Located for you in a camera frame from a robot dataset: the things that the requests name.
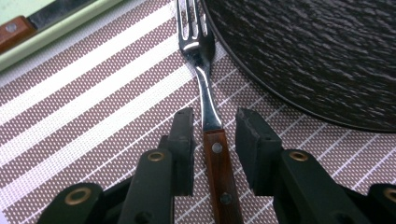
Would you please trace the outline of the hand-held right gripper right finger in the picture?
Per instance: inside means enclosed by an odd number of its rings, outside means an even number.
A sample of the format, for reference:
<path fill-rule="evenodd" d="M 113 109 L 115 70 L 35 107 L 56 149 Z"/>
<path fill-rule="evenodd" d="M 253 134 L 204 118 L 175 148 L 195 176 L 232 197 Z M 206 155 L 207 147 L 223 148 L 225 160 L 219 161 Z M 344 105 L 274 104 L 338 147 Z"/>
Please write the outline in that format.
<path fill-rule="evenodd" d="M 253 110 L 236 112 L 235 150 L 257 196 L 272 196 L 279 224 L 370 224 L 318 161 L 282 140 Z"/>

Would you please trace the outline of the striped placemat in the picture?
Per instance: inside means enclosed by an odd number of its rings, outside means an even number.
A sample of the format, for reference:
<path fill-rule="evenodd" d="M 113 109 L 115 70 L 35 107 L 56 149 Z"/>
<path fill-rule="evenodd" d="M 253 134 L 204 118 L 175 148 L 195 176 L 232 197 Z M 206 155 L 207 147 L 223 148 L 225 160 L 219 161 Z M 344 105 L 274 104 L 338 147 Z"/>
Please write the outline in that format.
<path fill-rule="evenodd" d="M 124 0 L 19 63 L 0 63 L 0 224 L 36 224 L 62 189 L 111 188 L 199 104 L 177 47 L 174 0 Z M 235 112 L 259 112 L 287 148 L 317 158 L 339 184 L 366 192 L 396 184 L 396 134 L 364 133 L 283 104 L 240 72 L 223 49 L 212 67 L 228 135 Z"/>

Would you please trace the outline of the wooden handled knife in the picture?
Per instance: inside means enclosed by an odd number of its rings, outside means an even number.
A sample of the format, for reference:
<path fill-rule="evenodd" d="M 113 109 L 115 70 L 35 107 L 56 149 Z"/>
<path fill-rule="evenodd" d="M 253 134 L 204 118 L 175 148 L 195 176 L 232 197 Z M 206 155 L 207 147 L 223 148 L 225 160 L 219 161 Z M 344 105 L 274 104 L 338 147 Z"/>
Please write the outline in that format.
<path fill-rule="evenodd" d="M 0 25 L 0 54 L 71 16 L 95 0 L 54 0 L 32 15 L 18 16 Z"/>

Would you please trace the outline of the black textured plate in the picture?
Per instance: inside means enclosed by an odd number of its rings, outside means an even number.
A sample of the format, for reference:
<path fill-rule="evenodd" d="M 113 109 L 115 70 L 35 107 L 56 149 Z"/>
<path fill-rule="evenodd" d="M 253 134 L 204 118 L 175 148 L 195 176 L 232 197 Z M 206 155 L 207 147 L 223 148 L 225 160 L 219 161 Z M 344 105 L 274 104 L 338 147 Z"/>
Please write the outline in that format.
<path fill-rule="evenodd" d="M 236 64 L 318 119 L 396 133 L 396 0 L 202 0 Z"/>

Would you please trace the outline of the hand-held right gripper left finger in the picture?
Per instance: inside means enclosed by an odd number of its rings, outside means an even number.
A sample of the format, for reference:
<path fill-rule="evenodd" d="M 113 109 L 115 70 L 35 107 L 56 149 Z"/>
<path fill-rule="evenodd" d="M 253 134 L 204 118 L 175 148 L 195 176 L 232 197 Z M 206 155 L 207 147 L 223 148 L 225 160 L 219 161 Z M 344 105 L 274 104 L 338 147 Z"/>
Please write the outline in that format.
<path fill-rule="evenodd" d="M 174 199 L 193 189 L 193 109 L 176 112 L 170 133 L 143 153 L 117 224 L 173 224 Z"/>

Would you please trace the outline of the wooden handled fork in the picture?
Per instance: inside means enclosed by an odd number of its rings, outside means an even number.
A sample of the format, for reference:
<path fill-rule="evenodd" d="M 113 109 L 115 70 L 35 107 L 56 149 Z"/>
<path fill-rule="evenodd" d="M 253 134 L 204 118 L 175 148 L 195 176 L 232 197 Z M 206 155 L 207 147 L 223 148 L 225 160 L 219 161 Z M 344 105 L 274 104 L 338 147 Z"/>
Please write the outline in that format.
<path fill-rule="evenodd" d="M 200 92 L 206 173 L 216 224 L 243 224 L 233 166 L 210 80 L 215 37 L 198 0 L 175 0 L 179 50 L 193 67 Z"/>

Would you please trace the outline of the light green tray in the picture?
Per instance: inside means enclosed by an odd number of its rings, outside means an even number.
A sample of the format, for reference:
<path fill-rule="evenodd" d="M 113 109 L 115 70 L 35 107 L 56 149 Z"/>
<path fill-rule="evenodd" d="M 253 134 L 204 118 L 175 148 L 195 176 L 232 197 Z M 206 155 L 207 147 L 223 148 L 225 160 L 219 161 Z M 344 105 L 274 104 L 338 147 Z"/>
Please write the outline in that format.
<path fill-rule="evenodd" d="M 54 0 L 0 0 L 0 25 L 18 16 L 28 17 Z M 120 4 L 123 0 L 95 0 L 71 16 L 0 54 L 0 72 L 15 66 L 27 69 L 52 58 L 61 50 L 57 40 Z"/>

